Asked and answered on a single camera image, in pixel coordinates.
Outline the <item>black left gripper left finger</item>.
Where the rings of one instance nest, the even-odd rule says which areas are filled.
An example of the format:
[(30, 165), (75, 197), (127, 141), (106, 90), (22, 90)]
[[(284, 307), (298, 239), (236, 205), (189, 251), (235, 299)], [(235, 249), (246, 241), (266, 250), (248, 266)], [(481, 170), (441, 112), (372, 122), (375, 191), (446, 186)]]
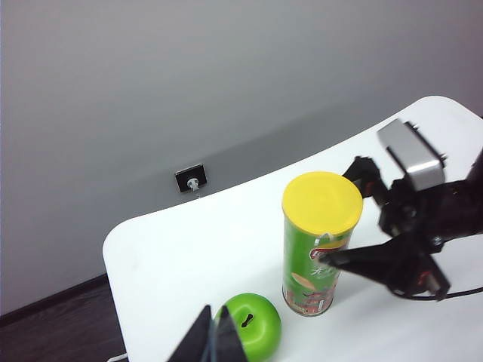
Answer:
[(211, 307), (206, 305), (174, 349), (168, 361), (211, 361), (213, 326)]

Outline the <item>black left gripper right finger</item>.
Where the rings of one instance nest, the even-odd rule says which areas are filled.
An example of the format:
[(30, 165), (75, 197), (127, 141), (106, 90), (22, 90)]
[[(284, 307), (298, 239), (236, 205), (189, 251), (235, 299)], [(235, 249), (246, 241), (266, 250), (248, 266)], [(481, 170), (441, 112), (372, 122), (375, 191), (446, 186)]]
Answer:
[(236, 325), (223, 305), (214, 318), (209, 332), (209, 361), (246, 361)]

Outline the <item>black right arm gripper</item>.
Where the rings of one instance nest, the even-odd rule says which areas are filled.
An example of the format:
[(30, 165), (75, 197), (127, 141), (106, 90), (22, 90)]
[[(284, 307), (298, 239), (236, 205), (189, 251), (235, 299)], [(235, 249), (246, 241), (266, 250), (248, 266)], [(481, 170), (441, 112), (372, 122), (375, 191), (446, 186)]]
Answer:
[(382, 284), (404, 299), (447, 299), (451, 284), (432, 255), (460, 236), (460, 183), (416, 192), (404, 180), (396, 180), (388, 191), (374, 160), (361, 156), (354, 158), (343, 177), (363, 198), (383, 206), (380, 227), (392, 239), (329, 252), (319, 262)]

